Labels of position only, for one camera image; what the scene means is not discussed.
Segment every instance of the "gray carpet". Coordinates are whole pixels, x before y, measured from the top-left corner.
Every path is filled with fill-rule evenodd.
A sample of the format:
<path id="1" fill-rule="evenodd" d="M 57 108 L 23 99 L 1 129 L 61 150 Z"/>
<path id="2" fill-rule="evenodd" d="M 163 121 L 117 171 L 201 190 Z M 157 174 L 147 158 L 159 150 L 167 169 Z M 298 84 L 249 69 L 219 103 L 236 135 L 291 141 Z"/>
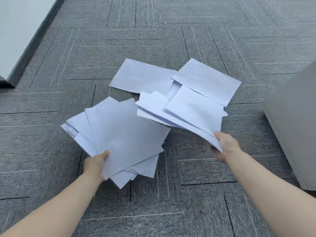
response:
<path id="1" fill-rule="evenodd" d="M 65 0 L 17 89 L 0 89 L 0 233 L 82 173 L 60 124 L 107 96 L 125 58 L 178 70 L 195 58 L 243 81 L 222 130 L 292 184 L 259 101 L 316 59 L 315 0 Z M 74 236 L 272 236 L 207 142 L 173 128 L 155 178 L 104 182 Z"/>

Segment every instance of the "left hand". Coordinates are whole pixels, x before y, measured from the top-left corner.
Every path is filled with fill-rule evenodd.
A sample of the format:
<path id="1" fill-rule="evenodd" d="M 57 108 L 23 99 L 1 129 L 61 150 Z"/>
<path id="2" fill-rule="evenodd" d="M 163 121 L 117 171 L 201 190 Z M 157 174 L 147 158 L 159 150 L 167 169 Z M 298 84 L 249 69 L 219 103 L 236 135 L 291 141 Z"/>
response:
<path id="1" fill-rule="evenodd" d="M 95 155 L 94 157 L 87 156 L 83 162 L 83 173 L 99 181 L 101 184 L 104 181 L 103 166 L 104 160 L 109 156 L 110 151 Z"/>

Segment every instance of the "gray box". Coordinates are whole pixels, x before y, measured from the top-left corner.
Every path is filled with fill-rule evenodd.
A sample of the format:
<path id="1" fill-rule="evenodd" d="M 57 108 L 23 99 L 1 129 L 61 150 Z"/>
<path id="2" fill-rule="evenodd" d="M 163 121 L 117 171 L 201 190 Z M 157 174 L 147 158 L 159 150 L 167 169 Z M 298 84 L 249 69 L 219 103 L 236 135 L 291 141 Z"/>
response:
<path id="1" fill-rule="evenodd" d="M 316 60 L 261 106 L 300 186 L 316 191 Z"/>

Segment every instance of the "stack of envelopes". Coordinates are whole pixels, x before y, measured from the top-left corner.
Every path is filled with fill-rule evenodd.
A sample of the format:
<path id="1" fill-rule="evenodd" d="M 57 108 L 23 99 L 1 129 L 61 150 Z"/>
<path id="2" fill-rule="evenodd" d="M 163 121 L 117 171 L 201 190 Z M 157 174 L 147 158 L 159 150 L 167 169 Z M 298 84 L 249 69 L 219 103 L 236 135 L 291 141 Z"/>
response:
<path id="1" fill-rule="evenodd" d="M 241 82 L 195 59 L 179 71 L 126 59 L 110 87 L 139 93 L 106 98 L 62 128 L 91 156 L 110 150 L 103 174 L 122 188 L 136 175 L 154 177 L 161 145 L 174 126 L 196 133 L 222 151 L 215 131 Z"/>

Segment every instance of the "hand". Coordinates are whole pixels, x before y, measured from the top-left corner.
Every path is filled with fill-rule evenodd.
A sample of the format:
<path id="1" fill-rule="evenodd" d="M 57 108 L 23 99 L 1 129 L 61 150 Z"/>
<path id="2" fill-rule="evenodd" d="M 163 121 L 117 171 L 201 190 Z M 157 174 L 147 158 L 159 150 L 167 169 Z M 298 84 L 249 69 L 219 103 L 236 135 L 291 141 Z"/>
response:
<path id="1" fill-rule="evenodd" d="M 104 175 L 102 173 L 104 160 L 109 156 L 109 153 L 110 151 L 106 150 L 94 157 L 88 155 L 83 162 L 83 173 L 96 179 L 101 184 L 104 181 Z"/>
<path id="2" fill-rule="evenodd" d="M 232 138 L 231 135 L 225 134 L 223 132 L 215 132 L 215 137 L 219 139 L 219 144 L 223 149 L 223 153 L 217 150 L 215 147 L 211 147 L 211 151 L 213 152 L 216 159 L 227 164 L 228 159 L 234 155 L 235 153 L 242 151 L 239 147 L 239 143 L 236 139 Z"/>

